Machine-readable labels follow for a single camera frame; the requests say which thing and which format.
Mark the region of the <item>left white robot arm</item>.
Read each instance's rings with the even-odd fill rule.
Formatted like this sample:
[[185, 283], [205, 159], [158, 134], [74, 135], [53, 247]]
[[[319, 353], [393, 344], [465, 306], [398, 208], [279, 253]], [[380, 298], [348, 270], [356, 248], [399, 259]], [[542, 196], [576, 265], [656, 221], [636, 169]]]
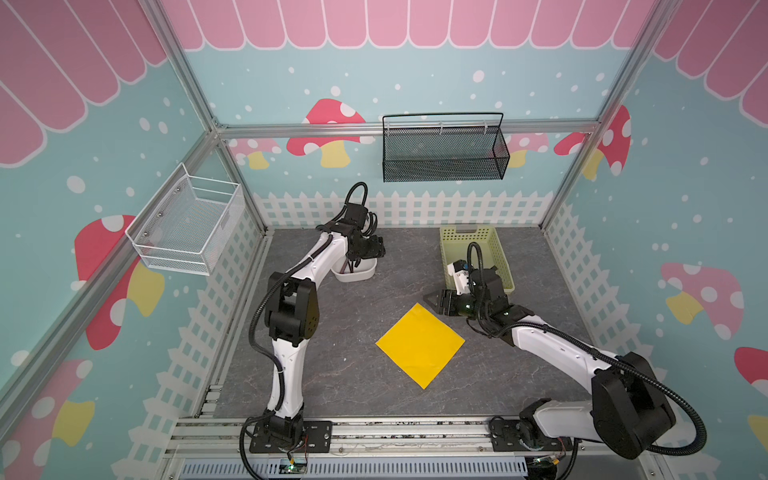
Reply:
[[275, 441], [291, 447], [303, 439], [303, 369], [319, 325], [318, 287], [343, 260], [358, 265], [385, 255], [376, 228], [376, 216], [365, 205], [347, 202], [318, 227], [320, 237], [310, 252], [269, 279], [263, 314], [272, 345], [273, 385], [262, 430]]

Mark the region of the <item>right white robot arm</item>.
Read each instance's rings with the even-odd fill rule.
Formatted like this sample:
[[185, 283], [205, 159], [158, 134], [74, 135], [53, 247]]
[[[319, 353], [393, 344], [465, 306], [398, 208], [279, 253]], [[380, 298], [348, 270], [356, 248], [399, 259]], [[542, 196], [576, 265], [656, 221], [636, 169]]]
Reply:
[[625, 459], [635, 459], [676, 424], [668, 397], [655, 386], [648, 361], [635, 353], [597, 349], [510, 302], [491, 269], [454, 272], [453, 289], [427, 294], [427, 306], [462, 317], [480, 334], [527, 351], [575, 380], [590, 398], [561, 402], [541, 398], [523, 409], [515, 424], [519, 442], [541, 450], [558, 437], [600, 442]]

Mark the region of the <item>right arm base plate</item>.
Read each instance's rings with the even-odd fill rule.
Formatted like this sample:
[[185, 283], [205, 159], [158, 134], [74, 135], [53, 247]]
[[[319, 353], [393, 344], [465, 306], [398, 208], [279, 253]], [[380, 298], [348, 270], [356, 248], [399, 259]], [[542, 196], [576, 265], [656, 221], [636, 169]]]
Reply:
[[531, 422], [516, 418], [494, 416], [488, 421], [494, 452], [568, 452], [572, 441], [568, 438], [545, 437]]

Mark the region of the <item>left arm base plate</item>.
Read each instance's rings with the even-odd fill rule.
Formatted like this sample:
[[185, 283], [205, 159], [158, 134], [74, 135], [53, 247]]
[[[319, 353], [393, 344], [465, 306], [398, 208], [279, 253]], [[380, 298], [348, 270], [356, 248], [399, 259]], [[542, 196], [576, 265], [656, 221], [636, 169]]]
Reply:
[[332, 437], [331, 421], [271, 417], [256, 424], [246, 435], [250, 453], [328, 453]]

